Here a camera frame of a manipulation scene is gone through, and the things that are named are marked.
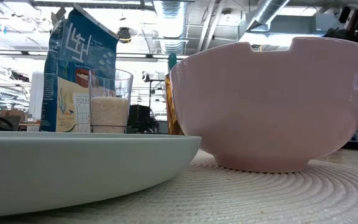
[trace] pink bowl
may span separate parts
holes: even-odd
[[[358,44],[293,39],[286,51],[235,43],[194,54],[171,71],[186,135],[223,167],[295,172],[343,146],[358,128]]]

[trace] white tray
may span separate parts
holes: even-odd
[[[0,132],[0,216],[146,189],[186,168],[200,137]]]

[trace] round placemat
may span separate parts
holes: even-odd
[[[200,151],[177,177],[134,194],[0,223],[357,223],[358,169],[312,161],[263,174],[219,167]]]

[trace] glass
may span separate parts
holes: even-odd
[[[134,76],[115,68],[89,71],[92,133],[125,133]]]

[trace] black chair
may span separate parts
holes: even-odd
[[[0,117],[0,131],[17,131],[20,124],[20,116]]]
[[[154,134],[158,132],[158,122],[150,117],[148,106],[131,105],[129,107],[127,133]]]

